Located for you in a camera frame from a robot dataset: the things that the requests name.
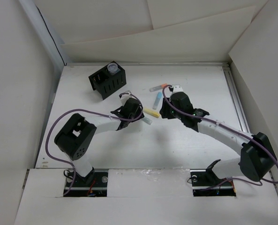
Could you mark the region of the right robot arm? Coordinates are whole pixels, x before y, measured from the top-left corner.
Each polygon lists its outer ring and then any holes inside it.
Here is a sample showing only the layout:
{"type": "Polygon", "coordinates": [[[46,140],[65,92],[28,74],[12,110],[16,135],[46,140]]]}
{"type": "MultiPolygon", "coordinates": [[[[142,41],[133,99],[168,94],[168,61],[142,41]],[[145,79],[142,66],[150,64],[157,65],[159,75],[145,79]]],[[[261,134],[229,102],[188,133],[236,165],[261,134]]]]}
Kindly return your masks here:
{"type": "Polygon", "coordinates": [[[259,182],[277,163],[268,136],[239,131],[209,117],[209,112],[194,108],[182,91],[164,97],[160,114],[163,119],[179,119],[182,124],[198,133],[210,136],[226,145],[238,156],[229,160],[216,159],[205,173],[208,183],[215,185],[223,178],[245,176],[259,182]]]}

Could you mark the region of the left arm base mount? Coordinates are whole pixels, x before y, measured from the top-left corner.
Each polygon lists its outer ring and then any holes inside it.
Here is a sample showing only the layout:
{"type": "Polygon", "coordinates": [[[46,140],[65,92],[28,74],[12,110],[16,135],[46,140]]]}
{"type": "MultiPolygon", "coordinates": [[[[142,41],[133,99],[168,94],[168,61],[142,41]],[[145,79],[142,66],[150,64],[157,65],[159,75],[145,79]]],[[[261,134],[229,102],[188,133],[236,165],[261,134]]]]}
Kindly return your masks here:
{"type": "Polygon", "coordinates": [[[107,197],[108,169],[94,169],[83,178],[76,174],[72,182],[74,172],[72,169],[64,170],[66,178],[63,190],[64,197],[107,197]]]}

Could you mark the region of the blue capped highlighter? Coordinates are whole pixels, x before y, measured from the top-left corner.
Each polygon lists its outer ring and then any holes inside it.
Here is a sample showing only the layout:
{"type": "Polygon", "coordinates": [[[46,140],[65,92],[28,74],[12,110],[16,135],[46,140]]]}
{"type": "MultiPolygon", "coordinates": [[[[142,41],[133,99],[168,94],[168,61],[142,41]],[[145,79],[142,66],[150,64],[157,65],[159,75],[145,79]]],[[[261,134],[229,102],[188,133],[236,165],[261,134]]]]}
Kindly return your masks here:
{"type": "Polygon", "coordinates": [[[157,93],[157,96],[156,96],[156,98],[155,98],[153,107],[152,107],[153,110],[156,110],[156,109],[158,108],[158,105],[159,105],[159,102],[160,102],[161,98],[162,98],[162,93],[161,93],[161,92],[158,92],[158,93],[157,93]]]}

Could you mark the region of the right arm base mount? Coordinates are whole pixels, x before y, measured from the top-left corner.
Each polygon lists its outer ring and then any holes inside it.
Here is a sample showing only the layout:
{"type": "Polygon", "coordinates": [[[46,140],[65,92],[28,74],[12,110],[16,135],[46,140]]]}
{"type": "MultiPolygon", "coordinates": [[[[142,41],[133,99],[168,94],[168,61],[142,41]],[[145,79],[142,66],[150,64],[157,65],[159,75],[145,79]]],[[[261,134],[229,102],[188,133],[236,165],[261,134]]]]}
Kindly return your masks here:
{"type": "Polygon", "coordinates": [[[193,197],[236,196],[234,184],[227,178],[220,179],[213,172],[214,166],[221,160],[215,160],[205,169],[190,169],[187,183],[192,185],[193,197]]]}

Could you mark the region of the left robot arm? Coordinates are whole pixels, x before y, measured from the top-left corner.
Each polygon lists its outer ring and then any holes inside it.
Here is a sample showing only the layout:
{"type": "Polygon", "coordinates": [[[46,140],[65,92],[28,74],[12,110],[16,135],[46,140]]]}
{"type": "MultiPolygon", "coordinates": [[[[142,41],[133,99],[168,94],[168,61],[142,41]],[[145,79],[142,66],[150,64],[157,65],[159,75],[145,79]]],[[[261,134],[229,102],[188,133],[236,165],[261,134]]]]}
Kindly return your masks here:
{"type": "Polygon", "coordinates": [[[94,179],[94,168],[89,163],[89,154],[86,152],[94,135],[119,131],[126,128],[131,122],[144,117],[140,101],[130,97],[121,107],[111,112],[117,119],[94,116],[85,118],[74,113],[55,136],[54,143],[64,152],[75,166],[77,180],[83,186],[88,186],[94,179]]]}

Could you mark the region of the round tape roll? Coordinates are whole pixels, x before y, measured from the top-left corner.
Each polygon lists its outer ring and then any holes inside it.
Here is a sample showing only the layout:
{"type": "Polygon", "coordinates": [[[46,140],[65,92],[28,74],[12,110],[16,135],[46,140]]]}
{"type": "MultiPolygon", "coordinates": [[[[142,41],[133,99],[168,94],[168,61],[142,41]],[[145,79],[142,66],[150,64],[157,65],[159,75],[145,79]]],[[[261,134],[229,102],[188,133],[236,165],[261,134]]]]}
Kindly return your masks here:
{"type": "Polygon", "coordinates": [[[115,62],[111,62],[107,65],[107,71],[111,75],[114,75],[119,72],[119,67],[115,62]]]}

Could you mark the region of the black slotted organizer box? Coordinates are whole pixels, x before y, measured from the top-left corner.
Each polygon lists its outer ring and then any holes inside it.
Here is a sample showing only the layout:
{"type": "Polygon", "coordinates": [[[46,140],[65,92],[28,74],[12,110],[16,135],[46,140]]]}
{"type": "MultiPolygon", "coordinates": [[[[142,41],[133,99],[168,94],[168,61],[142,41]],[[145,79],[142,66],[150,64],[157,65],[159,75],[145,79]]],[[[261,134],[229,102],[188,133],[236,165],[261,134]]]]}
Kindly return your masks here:
{"type": "Polygon", "coordinates": [[[88,77],[92,89],[96,90],[103,100],[127,84],[125,69],[123,69],[117,62],[115,63],[119,67],[118,73],[111,75],[108,73],[106,65],[88,77]]]}

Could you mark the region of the orange capped highlighter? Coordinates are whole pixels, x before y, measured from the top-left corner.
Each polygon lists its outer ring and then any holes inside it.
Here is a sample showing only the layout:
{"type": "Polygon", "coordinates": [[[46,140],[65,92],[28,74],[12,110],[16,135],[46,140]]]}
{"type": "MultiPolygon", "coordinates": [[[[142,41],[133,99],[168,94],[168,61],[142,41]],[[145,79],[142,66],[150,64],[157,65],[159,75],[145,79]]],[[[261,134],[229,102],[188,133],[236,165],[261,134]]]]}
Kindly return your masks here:
{"type": "Polygon", "coordinates": [[[166,85],[167,85],[167,83],[164,83],[162,85],[152,87],[152,88],[150,88],[150,92],[155,92],[155,91],[158,91],[158,90],[162,90],[166,85]]]}

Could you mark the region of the yellow highlighter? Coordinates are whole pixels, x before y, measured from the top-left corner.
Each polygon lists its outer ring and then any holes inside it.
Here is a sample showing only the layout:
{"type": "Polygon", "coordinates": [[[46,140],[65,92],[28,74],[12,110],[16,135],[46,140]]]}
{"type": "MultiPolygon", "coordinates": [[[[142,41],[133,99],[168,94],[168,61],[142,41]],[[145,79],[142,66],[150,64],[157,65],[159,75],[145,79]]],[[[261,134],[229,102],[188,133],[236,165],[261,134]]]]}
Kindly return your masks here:
{"type": "Polygon", "coordinates": [[[159,118],[160,117],[160,114],[154,110],[151,110],[151,109],[147,109],[147,108],[144,108],[143,109],[143,112],[150,115],[150,116],[153,116],[155,118],[159,118]]]}

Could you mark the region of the green capped highlighter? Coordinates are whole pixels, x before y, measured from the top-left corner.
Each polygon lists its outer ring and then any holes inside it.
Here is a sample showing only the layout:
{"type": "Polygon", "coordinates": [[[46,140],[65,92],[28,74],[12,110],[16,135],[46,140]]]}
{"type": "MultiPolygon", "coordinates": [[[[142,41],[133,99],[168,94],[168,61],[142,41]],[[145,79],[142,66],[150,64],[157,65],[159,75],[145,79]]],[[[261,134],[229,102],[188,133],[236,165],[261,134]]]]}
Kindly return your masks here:
{"type": "Polygon", "coordinates": [[[142,121],[145,122],[145,123],[147,123],[148,125],[151,125],[151,124],[152,124],[152,120],[149,119],[149,118],[147,118],[147,117],[143,117],[143,118],[142,118],[142,121]]]}

